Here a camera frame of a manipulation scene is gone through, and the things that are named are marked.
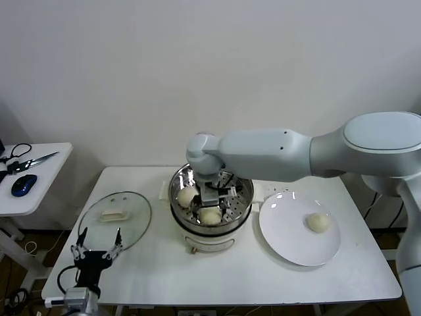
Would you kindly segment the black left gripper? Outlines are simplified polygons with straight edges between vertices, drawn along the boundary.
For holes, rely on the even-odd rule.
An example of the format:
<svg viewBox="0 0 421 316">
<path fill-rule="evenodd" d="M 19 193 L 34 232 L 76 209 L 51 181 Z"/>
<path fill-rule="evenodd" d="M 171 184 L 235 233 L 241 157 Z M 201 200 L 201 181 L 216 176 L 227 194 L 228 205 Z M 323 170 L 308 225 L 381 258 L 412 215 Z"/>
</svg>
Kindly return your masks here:
<svg viewBox="0 0 421 316">
<path fill-rule="evenodd" d="M 108 251 L 86 251 L 84 240 L 88 228 L 78 235 L 75 245 L 71 246 L 74 264 L 80 271 L 77 287 L 98 287 L 102 271 L 111 266 L 110 259 L 116 259 L 122 251 L 121 230 L 118 229 L 114 245 Z"/>
</svg>

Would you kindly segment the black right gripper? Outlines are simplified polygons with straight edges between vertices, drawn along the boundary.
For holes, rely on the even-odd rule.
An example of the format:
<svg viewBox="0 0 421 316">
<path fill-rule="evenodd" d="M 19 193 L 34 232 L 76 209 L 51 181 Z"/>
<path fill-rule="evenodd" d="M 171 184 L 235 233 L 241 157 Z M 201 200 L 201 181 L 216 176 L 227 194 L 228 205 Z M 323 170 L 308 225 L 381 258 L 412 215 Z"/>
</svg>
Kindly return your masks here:
<svg viewBox="0 0 421 316">
<path fill-rule="evenodd" d="M 197 176 L 196 183 L 198 187 L 200 188 L 204 188 L 204 187 L 222 188 L 223 187 L 219 176 Z M 192 210 L 198 211 L 200 210 L 200 208 L 202 208 L 201 196 L 196 195 L 192 199 Z M 226 198 L 226 197 L 220 198 L 220 210 L 223 217 L 232 216 L 231 203 L 230 203 L 229 198 Z"/>
</svg>

